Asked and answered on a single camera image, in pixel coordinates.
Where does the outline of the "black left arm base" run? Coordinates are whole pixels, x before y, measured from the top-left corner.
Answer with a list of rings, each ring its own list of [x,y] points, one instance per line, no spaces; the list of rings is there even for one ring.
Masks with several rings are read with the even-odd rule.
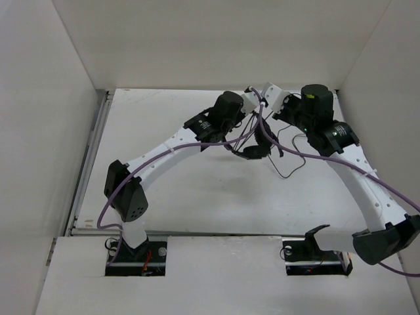
[[[118,240],[109,238],[104,246],[108,250],[105,276],[164,276],[166,271],[167,241],[149,241],[145,249],[141,249],[137,256],[121,245],[118,253]]]

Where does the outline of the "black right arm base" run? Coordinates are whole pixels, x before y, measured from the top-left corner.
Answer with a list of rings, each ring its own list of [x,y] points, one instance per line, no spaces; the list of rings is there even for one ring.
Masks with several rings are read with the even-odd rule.
[[[353,263],[347,252],[315,250],[303,238],[284,238],[279,252],[288,276],[349,276]]]

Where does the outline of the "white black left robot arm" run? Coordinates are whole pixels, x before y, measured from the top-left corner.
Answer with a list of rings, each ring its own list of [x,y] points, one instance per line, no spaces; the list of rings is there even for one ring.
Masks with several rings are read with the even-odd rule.
[[[140,260],[147,251],[148,236],[144,229],[147,189],[183,160],[211,147],[228,146],[227,134],[256,107],[252,103],[247,109],[246,103],[245,93],[225,91],[213,106],[190,118],[147,154],[126,163],[117,159],[109,165],[104,208],[111,207],[119,215],[120,222],[115,227],[121,233],[121,244],[130,259]]]

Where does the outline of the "black over-ear headphones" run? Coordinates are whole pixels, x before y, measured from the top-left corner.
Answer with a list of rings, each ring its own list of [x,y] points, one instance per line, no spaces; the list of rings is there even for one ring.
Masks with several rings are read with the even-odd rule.
[[[259,125],[254,133],[256,145],[248,146],[243,151],[235,150],[230,144],[226,145],[225,148],[239,158],[247,160],[266,158],[271,154],[273,143],[265,137],[263,129],[265,129],[270,138],[278,142],[278,137],[272,132],[269,124],[264,119],[262,125]]]

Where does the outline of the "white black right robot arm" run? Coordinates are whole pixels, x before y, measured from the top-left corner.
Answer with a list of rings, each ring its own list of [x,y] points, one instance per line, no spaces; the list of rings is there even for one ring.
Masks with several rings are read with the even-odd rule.
[[[333,93],[324,85],[305,85],[292,94],[269,84],[264,98],[275,119],[298,128],[317,152],[310,159],[325,161],[339,176],[362,212],[366,229],[360,232],[319,226],[305,240],[304,251],[320,258],[327,250],[357,254],[365,263],[380,264],[405,249],[419,235],[419,215],[409,215],[393,198],[405,199],[384,183],[367,161],[352,128],[335,119]]]

